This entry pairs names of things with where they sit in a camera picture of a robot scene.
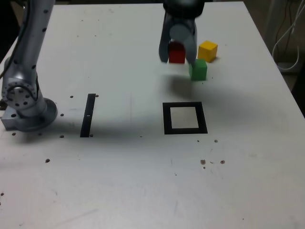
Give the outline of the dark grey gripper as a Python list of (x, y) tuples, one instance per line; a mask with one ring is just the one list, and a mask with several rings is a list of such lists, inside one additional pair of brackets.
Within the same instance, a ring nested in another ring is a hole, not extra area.
[(183, 19), (165, 12), (159, 44), (159, 57), (163, 63), (167, 63), (169, 59), (168, 45), (171, 38), (183, 45), (187, 62), (194, 64), (197, 57), (197, 27), (195, 19)]

